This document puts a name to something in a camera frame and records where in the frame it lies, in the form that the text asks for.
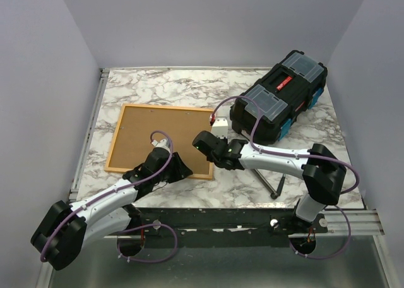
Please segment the gray wall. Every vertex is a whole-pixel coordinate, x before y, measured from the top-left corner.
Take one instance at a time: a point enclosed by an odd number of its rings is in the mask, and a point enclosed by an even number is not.
[[[364,0],[331,57],[328,86],[404,285],[403,1]]]
[[[0,286],[35,287],[29,240],[66,199],[99,81],[63,0],[0,0]]]
[[[101,67],[328,62],[362,0],[65,0]]]

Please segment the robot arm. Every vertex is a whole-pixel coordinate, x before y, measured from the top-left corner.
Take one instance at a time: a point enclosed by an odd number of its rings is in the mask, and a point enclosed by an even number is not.
[[[327,205],[338,203],[343,180],[344,166],[325,160],[311,158],[282,157],[262,153],[246,140],[227,140],[227,120],[217,119],[211,132],[202,131],[193,141],[193,146],[207,160],[227,170],[262,169],[281,172],[303,179],[307,186],[304,195],[295,206],[295,216],[307,224]],[[324,145],[314,144],[311,149],[286,150],[256,145],[259,149],[292,155],[321,155],[336,158]]]
[[[154,142],[155,148],[149,153],[144,163],[128,171],[114,185],[90,198],[68,205],[59,201],[47,212],[38,229],[31,238],[31,244],[42,252],[48,238],[56,227],[73,211],[78,212],[57,233],[46,252],[46,260],[60,270],[69,265],[80,253],[84,245],[108,234],[126,229],[132,220],[134,201],[153,191],[160,182],[173,183],[192,174],[192,171],[182,162],[177,152],[172,154],[168,166],[159,175],[131,188],[119,187],[135,183],[156,173],[166,163],[170,155],[168,141]],[[111,192],[96,203],[87,206],[93,199]]]

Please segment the marble surface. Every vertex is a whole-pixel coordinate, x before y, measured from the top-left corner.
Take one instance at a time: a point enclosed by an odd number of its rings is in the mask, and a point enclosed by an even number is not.
[[[105,172],[110,142],[123,103],[215,107],[220,101],[248,89],[268,70],[226,69],[113,69],[102,99],[85,169],[80,182],[78,200],[94,195],[114,184],[121,174]],[[220,110],[229,116],[231,102]],[[229,138],[237,137],[231,131]],[[301,114],[288,135],[276,143],[282,148],[311,148],[313,143],[326,145],[339,159],[349,162],[342,132],[338,125],[328,90],[313,109]],[[276,188],[281,174],[262,171]],[[345,187],[354,182],[348,172]],[[156,187],[137,201],[139,207],[279,207],[292,208],[304,194],[306,186],[300,179],[287,176],[282,195],[272,200],[269,192],[249,171],[226,171],[215,168],[212,181],[185,179]],[[363,208],[358,190],[341,195],[344,208]]]

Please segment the toolbox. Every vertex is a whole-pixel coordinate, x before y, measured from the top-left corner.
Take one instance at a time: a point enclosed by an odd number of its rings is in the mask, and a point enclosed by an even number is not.
[[[241,95],[253,99],[261,110],[253,142],[271,145],[281,140],[297,116],[316,104],[327,74],[322,63],[294,50],[243,92]],[[249,100],[236,99],[230,108],[232,129],[238,134],[245,131],[250,135],[256,118],[256,106]]]

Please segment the metal rod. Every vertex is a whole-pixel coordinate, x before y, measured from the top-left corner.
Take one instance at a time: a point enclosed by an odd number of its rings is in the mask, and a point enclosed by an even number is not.
[[[257,177],[257,179],[264,185],[264,187],[272,194],[275,195],[276,197],[279,196],[279,194],[276,192],[274,187],[266,180],[266,178],[257,170],[257,169],[251,169],[251,172]]]
[[[285,178],[286,178],[286,174],[283,174],[282,178],[281,178],[280,181],[279,181],[278,188],[276,189],[276,194],[277,194],[278,196],[280,196],[280,195],[282,194],[283,185],[285,184]],[[271,195],[271,197],[272,197],[273,199],[276,199],[278,196],[276,196],[276,195]]]

